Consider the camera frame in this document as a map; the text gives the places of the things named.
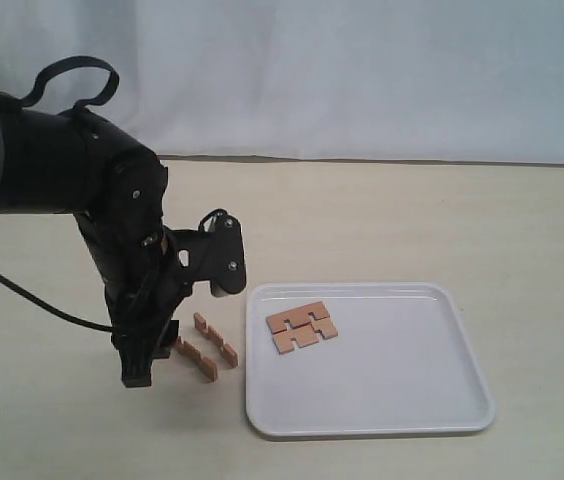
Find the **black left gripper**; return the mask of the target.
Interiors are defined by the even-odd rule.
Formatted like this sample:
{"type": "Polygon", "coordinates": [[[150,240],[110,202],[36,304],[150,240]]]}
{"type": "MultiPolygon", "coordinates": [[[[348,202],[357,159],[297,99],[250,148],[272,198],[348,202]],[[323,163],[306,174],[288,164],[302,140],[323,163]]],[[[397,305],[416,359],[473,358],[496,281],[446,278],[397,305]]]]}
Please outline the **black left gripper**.
{"type": "Polygon", "coordinates": [[[138,271],[131,257],[104,275],[104,298],[119,350],[121,381],[126,388],[152,385],[153,350],[169,358],[179,336],[176,308],[192,294],[192,285],[179,284],[173,275],[174,251],[165,239],[143,250],[147,257],[138,271]]]}

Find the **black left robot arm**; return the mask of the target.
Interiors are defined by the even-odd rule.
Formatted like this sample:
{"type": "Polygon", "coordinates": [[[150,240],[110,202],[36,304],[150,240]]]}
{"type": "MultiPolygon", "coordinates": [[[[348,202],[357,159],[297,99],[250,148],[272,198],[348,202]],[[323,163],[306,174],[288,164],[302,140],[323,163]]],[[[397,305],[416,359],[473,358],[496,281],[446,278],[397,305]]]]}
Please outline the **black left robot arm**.
{"type": "Polygon", "coordinates": [[[111,341],[128,388],[152,383],[188,287],[173,278],[163,222],[167,169],[148,147],[85,107],[33,111],[0,94],[0,214],[68,214],[104,284],[111,341]]]}

